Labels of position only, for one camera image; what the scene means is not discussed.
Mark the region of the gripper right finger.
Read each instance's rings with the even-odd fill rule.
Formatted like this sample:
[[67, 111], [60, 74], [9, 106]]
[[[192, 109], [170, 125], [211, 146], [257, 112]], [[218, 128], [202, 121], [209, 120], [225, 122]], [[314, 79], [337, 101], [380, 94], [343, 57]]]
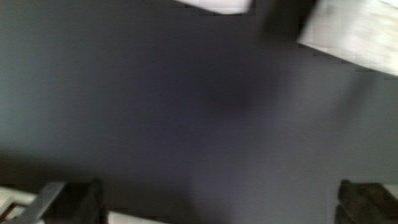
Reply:
[[398, 224], [398, 184], [341, 181], [334, 224]]

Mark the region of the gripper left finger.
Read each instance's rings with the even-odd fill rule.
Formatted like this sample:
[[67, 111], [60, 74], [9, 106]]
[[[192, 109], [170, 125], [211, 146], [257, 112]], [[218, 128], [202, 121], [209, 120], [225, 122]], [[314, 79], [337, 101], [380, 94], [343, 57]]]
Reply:
[[37, 195], [0, 188], [0, 224], [106, 224], [101, 181], [50, 182]]

